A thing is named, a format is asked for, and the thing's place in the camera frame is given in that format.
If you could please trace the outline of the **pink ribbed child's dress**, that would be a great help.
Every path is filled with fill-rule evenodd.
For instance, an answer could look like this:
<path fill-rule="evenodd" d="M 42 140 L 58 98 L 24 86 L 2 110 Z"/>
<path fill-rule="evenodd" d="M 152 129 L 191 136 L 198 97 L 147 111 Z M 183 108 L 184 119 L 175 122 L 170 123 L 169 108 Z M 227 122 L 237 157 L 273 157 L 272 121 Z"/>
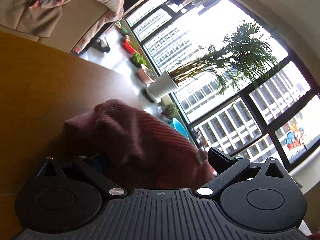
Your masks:
<path fill-rule="evenodd" d="M 127 190 L 188 188 L 214 178 L 206 154 L 151 114 L 112 99 L 65 121 L 71 152 Z"/>

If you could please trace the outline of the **small green plant tray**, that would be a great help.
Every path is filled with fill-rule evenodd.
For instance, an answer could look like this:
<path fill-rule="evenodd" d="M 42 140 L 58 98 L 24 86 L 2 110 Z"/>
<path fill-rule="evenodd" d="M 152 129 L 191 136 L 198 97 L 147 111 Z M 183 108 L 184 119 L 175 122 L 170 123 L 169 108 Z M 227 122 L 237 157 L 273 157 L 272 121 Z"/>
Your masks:
<path fill-rule="evenodd" d="M 142 65 L 147 66 L 146 60 L 140 53 L 134 53 L 130 60 L 137 68 L 141 68 Z"/>

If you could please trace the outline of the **tall green potted plant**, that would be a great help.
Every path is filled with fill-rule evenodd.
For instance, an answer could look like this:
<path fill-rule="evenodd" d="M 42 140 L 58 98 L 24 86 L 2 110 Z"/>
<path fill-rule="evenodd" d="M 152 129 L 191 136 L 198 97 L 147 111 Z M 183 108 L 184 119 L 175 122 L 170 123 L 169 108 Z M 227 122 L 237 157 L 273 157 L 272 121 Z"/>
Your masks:
<path fill-rule="evenodd" d="M 240 90 L 241 81 L 255 83 L 260 77 L 267 77 L 267 72 L 279 65 L 258 23 L 242 21 L 222 42 L 221 47 L 210 45 L 201 57 L 169 72 L 172 81 L 179 85 L 201 73 L 210 73 L 217 93 L 223 94 L 228 87 Z"/>

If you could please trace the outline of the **red plastic basin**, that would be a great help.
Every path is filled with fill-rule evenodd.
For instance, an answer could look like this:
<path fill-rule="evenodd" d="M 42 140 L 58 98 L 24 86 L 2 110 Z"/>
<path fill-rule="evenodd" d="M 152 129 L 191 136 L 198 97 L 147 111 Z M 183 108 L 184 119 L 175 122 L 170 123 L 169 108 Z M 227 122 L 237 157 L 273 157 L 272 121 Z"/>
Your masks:
<path fill-rule="evenodd" d="M 134 55 L 135 53 L 137 53 L 138 51 L 134 48 L 133 44 L 131 43 L 130 40 L 125 39 L 122 40 L 121 42 L 122 47 L 131 55 Z"/>

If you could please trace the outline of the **floral pink blanket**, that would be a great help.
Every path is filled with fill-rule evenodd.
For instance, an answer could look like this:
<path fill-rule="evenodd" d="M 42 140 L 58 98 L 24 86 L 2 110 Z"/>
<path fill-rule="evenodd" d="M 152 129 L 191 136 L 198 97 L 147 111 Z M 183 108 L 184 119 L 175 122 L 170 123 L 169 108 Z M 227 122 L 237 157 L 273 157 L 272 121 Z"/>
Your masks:
<path fill-rule="evenodd" d="M 104 24 L 122 17 L 123 5 L 124 0 L 36 0 L 29 9 L 57 9 L 62 15 L 42 43 L 67 53 L 79 53 Z"/>

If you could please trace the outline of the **turquoise plastic basin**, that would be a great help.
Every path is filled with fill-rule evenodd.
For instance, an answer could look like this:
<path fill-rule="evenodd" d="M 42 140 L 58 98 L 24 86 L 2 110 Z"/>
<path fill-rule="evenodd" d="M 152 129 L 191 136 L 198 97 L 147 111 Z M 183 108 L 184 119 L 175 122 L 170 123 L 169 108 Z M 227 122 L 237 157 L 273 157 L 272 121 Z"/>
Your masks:
<path fill-rule="evenodd" d="M 183 136 L 185 136 L 187 139 L 189 139 L 189 135 L 185 127 L 180 123 L 180 121 L 176 118 L 173 118 L 171 123 L 169 124 L 174 130 L 181 133 Z"/>

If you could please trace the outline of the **white plant pot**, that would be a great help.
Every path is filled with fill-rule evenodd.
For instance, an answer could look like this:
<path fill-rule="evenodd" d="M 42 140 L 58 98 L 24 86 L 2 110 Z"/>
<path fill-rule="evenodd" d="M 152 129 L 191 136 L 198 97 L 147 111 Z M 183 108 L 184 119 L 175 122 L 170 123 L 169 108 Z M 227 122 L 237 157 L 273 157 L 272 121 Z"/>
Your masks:
<path fill-rule="evenodd" d="M 160 103 L 161 99 L 178 89 L 167 71 L 163 72 L 152 84 L 147 85 L 146 93 L 155 103 Z"/>

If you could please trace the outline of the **beige covered sofa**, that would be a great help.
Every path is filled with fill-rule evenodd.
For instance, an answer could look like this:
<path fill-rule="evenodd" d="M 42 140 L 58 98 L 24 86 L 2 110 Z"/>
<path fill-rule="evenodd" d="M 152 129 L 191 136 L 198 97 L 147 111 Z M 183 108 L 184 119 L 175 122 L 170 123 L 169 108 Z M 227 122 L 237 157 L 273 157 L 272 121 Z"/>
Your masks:
<path fill-rule="evenodd" d="M 51 35 L 61 13 L 57 9 L 32 12 L 36 0 L 1 0 L 1 31 L 42 43 Z"/>

